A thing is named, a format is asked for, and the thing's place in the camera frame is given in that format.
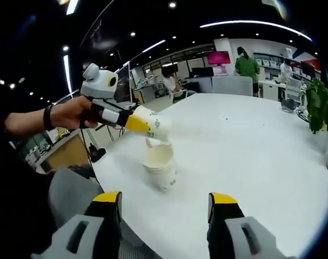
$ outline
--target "table surface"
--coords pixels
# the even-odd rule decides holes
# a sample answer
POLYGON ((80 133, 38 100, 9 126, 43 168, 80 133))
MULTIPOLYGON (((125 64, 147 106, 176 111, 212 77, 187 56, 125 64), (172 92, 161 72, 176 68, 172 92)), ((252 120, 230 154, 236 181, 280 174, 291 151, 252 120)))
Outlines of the table surface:
POLYGON ((284 84, 284 83, 277 84, 275 81, 268 80, 268 79, 259 80, 259 83, 260 84, 268 84, 268 85, 276 86, 276 87, 280 87, 280 88, 286 88, 286 84, 284 84))
POLYGON ((219 192, 273 233, 286 256, 304 251, 328 210, 328 171, 306 122, 277 101, 229 94, 195 94, 161 114, 193 132, 170 137, 173 189, 149 183, 145 139, 131 132, 93 164, 105 191, 123 192, 123 219, 149 247, 162 258, 209 258, 208 194, 219 192))

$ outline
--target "white robot head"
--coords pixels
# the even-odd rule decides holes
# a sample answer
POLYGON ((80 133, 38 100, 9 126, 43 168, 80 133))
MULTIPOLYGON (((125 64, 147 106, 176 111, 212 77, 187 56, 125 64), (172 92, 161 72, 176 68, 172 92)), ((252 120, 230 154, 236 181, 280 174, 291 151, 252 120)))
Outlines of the white robot head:
POLYGON ((109 70, 99 70, 92 63, 83 73, 86 79, 82 83, 81 94, 87 97, 108 99, 113 98, 118 84, 118 74, 109 70))

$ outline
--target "black wristband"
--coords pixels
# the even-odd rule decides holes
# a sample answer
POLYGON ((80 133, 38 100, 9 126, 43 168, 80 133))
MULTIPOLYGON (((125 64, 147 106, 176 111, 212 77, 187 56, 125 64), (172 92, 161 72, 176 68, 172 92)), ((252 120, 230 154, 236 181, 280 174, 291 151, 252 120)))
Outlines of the black wristband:
POLYGON ((52 107, 53 107, 53 104, 47 106, 44 110, 44 126, 45 126, 45 129, 48 131, 53 129, 52 122, 51 122, 52 107))

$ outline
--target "hand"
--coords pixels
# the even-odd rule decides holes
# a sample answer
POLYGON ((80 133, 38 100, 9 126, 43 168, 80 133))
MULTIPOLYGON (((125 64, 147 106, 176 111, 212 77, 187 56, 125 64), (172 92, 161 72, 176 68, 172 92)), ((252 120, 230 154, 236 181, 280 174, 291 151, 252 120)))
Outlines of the hand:
MULTIPOLYGON (((80 127, 81 113, 91 110, 91 107, 92 102, 85 96, 71 99, 65 104, 55 105, 51 110, 52 126, 76 130, 80 127)), ((88 128, 95 128, 98 126, 98 123, 86 120, 84 125, 88 128)))

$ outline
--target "green plant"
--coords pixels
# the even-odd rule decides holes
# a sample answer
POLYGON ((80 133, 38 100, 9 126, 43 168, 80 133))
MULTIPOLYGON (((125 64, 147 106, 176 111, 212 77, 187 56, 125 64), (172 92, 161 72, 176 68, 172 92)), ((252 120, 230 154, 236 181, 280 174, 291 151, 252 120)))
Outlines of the green plant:
POLYGON ((310 130, 316 134, 324 130, 326 125, 328 131, 328 88, 318 78, 314 78, 305 94, 310 130))

